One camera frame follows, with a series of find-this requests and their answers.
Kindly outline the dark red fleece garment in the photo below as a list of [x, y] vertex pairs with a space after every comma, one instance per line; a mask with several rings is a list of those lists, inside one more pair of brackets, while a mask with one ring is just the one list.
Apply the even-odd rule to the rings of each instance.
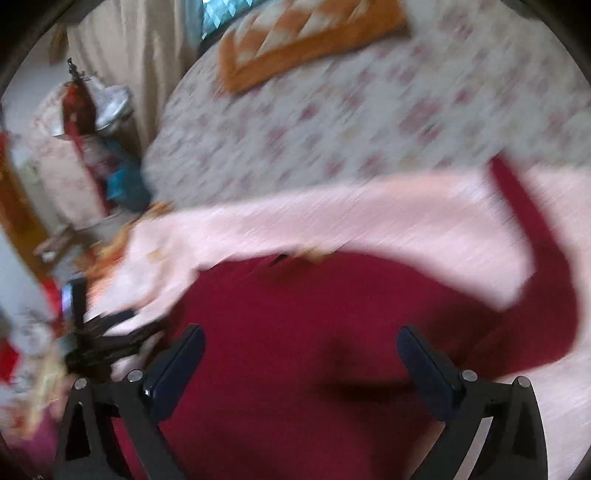
[[531, 268], [507, 307], [369, 250], [263, 254], [197, 269], [167, 332], [204, 329], [161, 425], [188, 479], [398, 479], [428, 415], [394, 347], [416, 326], [488, 380], [565, 356], [580, 321], [569, 260], [501, 157], [491, 175]]

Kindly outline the floral covered furniture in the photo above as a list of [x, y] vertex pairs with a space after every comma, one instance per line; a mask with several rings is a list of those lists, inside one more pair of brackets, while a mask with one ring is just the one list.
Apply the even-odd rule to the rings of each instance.
[[64, 90], [64, 84], [56, 85], [39, 104], [25, 138], [45, 193], [58, 215], [83, 229], [103, 220], [106, 210], [75, 144], [52, 136], [52, 128], [62, 120]]

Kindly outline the blue plastic bag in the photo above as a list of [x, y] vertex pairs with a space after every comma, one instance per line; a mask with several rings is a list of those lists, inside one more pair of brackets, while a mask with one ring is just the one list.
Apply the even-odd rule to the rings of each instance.
[[152, 193], [142, 177], [140, 160], [113, 139], [103, 145], [114, 159], [115, 168], [106, 181], [106, 199], [132, 213], [143, 213], [152, 203]]

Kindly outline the pink quilted satin bedspread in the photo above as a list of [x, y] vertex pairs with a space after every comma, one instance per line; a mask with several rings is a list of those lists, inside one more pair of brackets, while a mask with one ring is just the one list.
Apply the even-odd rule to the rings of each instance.
[[[533, 380], [547, 432], [549, 479], [567, 479], [590, 446], [590, 169], [518, 174], [574, 261], [583, 318], [562, 360], [521, 373]], [[179, 210], [132, 227], [87, 319], [128, 307], [122, 334], [168, 313], [197, 269], [224, 260], [339, 247], [403, 260], [495, 307], [517, 299], [531, 268], [525, 235], [485, 169], [402, 174], [245, 202]]]

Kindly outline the beige curtain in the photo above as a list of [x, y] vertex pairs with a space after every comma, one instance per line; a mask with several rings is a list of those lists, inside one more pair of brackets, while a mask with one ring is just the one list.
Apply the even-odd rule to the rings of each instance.
[[129, 88], [134, 114], [124, 137], [136, 150], [154, 140], [168, 98], [197, 60], [203, 22], [201, 1], [104, 1], [67, 27], [78, 67]]

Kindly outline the floral white bed sheet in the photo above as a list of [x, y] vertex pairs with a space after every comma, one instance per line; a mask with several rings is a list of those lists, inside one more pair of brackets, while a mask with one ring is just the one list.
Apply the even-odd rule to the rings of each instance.
[[142, 161], [180, 208], [394, 173], [590, 165], [590, 86], [540, 21], [499, 1], [411, 1], [411, 31], [232, 96], [215, 48]]

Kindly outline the orange patterned pillow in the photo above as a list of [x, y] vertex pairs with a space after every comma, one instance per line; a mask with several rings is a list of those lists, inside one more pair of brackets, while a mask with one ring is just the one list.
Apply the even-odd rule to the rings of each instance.
[[242, 93], [329, 55], [367, 46], [407, 26], [399, 1], [278, 1], [246, 14], [219, 42], [221, 87]]

